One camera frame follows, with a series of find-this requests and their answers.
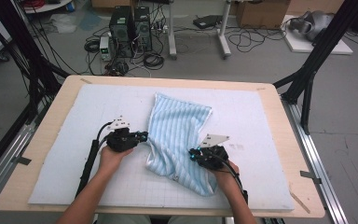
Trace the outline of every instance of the gray concrete floor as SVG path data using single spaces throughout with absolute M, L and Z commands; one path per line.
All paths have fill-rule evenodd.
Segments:
M 58 9 L 53 13 L 66 12 Z M 93 10 L 89 3 L 72 15 L 76 16 L 76 32 L 67 35 L 52 33 L 48 39 L 74 70 L 84 72 L 87 70 L 86 51 L 83 49 L 85 39 L 107 26 L 108 20 L 98 17 L 102 13 Z M 44 20 L 48 17 L 48 13 L 42 15 Z M 231 19 L 230 23 L 234 25 L 235 21 Z M 178 20 L 176 24 L 192 26 L 191 20 Z M 266 40 L 248 53 L 241 53 L 229 44 L 232 56 L 223 60 L 215 35 L 187 31 L 176 34 L 179 54 L 174 61 L 168 57 L 166 37 L 161 40 L 165 44 L 161 53 L 166 59 L 163 68 L 151 71 L 151 75 L 143 69 L 134 69 L 129 77 L 273 83 L 294 73 L 309 56 L 308 53 L 291 52 L 284 40 Z M 358 223 L 358 45 L 346 38 L 343 40 L 354 53 L 351 56 L 330 55 L 319 70 L 312 94 L 310 132 L 347 220 Z M 62 68 L 71 72 L 63 64 Z M 103 71 L 100 57 L 97 56 L 92 64 L 92 70 L 95 73 Z M 12 61 L 0 62 L 0 139 L 27 101 L 17 66 Z M 51 223 L 59 215 L 0 212 L 0 223 Z M 285 222 L 331 223 L 328 216 L 320 219 L 286 218 Z

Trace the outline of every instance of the striped towel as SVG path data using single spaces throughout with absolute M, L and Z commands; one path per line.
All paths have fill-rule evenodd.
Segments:
M 152 110 L 148 143 L 152 147 L 146 167 L 157 175 L 211 196 L 216 188 L 214 175 L 189 158 L 188 151 L 198 146 L 199 132 L 212 113 L 209 106 L 156 94 Z

